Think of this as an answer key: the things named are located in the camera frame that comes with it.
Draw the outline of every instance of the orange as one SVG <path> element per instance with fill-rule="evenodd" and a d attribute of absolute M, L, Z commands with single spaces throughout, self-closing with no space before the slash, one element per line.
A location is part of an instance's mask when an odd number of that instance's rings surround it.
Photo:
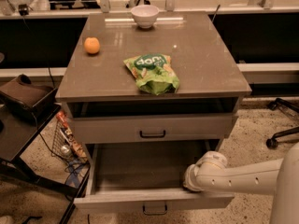
<path fill-rule="evenodd" d="M 84 48 L 87 53 L 96 54 L 100 51 L 100 42 L 96 37 L 87 37 L 84 42 Z"/>

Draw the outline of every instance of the green snack bag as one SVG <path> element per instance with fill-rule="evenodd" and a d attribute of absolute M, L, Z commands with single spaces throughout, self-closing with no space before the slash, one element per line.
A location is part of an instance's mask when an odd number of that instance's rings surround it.
<path fill-rule="evenodd" d="M 123 62 L 135 77 L 137 87 L 147 93 L 177 91 L 179 80 L 171 68 L 171 58 L 163 54 L 135 56 Z"/>

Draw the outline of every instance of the chair wheel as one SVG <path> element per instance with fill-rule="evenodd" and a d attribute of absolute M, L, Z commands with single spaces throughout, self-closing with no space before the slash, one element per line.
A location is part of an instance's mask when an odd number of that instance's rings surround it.
<path fill-rule="evenodd" d="M 278 141 L 275 138 L 269 138 L 267 139 L 267 147 L 271 149 L 275 149 L 278 147 Z"/>
<path fill-rule="evenodd" d="M 278 104 L 276 102 L 270 102 L 269 105 L 267 106 L 271 110 L 275 110 L 277 108 Z"/>

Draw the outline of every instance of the gray countertop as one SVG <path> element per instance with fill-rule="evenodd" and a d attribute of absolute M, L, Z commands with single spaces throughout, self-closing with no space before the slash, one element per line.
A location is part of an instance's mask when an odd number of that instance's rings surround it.
<path fill-rule="evenodd" d="M 89 36 L 101 43 L 96 55 L 83 48 Z M 148 53 L 171 56 L 180 80 L 177 93 L 155 96 L 139 91 L 123 60 Z M 247 81 L 205 12 L 161 12 L 148 30 L 139 28 L 130 13 L 107 13 L 87 19 L 56 98 L 70 103 L 249 93 Z"/>

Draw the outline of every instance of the open drawer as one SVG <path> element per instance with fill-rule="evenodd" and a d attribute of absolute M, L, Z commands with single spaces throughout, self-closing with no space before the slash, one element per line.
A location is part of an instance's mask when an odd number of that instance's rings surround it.
<path fill-rule="evenodd" d="M 230 193 L 195 193 L 183 188 L 183 175 L 208 149 L 209 141 L 94 145 L 86 196 L 74 204 L 85 213 L 224 208 Z"/>

